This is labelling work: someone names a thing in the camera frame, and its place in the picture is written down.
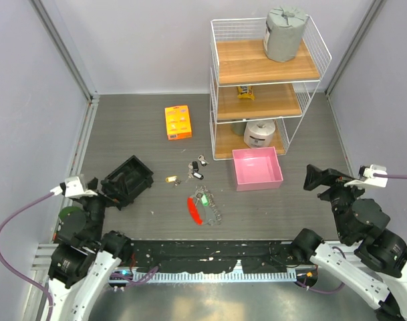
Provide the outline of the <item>black tag removed key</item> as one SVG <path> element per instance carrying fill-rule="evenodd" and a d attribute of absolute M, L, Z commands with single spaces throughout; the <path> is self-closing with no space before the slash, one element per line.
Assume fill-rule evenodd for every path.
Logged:
<path fill-rule="evenodd" d="M 188 182 L 191 179 L 198 179 L 198 180 L 203 180 L 204 176 L 202 174 L 200 174 L 199 172 L 195 172 L 195 171 L 189 171 L 188 172 L 188 177 L 186 179 L 186 182 Z"/>

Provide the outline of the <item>metal keyring holder red grip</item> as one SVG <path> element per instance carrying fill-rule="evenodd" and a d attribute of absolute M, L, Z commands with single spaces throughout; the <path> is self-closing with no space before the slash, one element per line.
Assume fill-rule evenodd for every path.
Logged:
<path fill-rule="evenodd" d="M 201 203 L 201 197 L 205 195 L 209 201 L 207 206 Z M 192 220 L 197 225 L 219 225 L 222 221 L 222 215 L 215 204 L 211 191 L 205 186 L 199 186 L 195 192 L 187 199 L 187 209 Z"/>

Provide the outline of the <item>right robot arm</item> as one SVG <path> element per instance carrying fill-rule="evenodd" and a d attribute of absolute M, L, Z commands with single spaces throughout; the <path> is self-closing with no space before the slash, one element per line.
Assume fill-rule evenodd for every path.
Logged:
<path fill-rule="evenodd" d="M 354 255 L 375 276 L 350 263 L 310 229 L 302 229 L 291 243 L 295 261 L 328 271 L 360 296 L 378 320 L 407 320 L 407 245 L 387 228 L 390 217 L 381 206 L 363 195 L 369 187 L 384 188 L 389 179 L 406 177 L 389 175 L 379 165 L 360 167 L 357 179 L 335 169 L 306 167 L 304 190 L 327 187 L 317 197 L 330 203 L 340 243 L 356 246 Z"/>

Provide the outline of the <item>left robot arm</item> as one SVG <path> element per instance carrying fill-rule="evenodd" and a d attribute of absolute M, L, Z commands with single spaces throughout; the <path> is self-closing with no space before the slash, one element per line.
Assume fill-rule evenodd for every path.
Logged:
<path fill-rule="evenodd" d="M 117 231 L 102 232 L 106 209 L 120 202 L 99 192 L 97 179 L 72 176 L 59 187 L 62 196 L 81 207 L 59 213 L 44 319 L 88 320 L 112 272 L 130 262 L 132 240 Z"/>

